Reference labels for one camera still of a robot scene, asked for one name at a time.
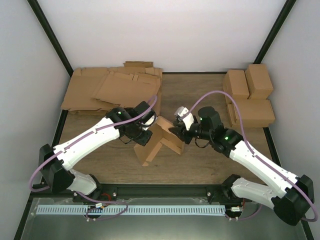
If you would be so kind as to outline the brown cardboard box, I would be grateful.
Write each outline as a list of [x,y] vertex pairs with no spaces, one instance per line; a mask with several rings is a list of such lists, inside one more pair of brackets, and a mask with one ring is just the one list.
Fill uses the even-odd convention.
[[161,147],[165,145],[175,153],[181,155],[185,143],[169,131],[173,124],[162,116],[159,116],[155,124],[150,128],[152,136],[145,146],[136,144],[133,148],[138,160],[143,167],[149,165]]

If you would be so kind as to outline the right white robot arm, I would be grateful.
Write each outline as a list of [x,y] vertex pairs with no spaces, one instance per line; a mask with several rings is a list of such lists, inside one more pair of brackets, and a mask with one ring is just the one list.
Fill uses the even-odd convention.
[[258,152],[237,131],[224,127],[219,113],[211,106],[202,107],[198,116],[181,106],[174,115],[176,120],[169,131],[185,144],[206,140],[216,152],[241,164],[263,181],[258,184],[233,174],[222,188],[225,200],[252,200],[272,209],[291,226],[303,219],[315,201],[314,184],[308,176],[297,176]]

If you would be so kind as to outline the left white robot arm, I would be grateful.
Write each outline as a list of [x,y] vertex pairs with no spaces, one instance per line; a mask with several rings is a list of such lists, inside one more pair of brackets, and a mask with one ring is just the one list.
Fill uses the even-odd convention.
[[102,145],[123,136],[144,147],[153,134],[149,127],[156,119],[152,106],[142,101],[136,107],[112,109],[97,124],[65,143],[43,145],[37,170],[47,189],[53,194],[65,190],[80,192],[89,201],[97,202],[102,196],[102,185],[94,175],[81,173],[74,166]]

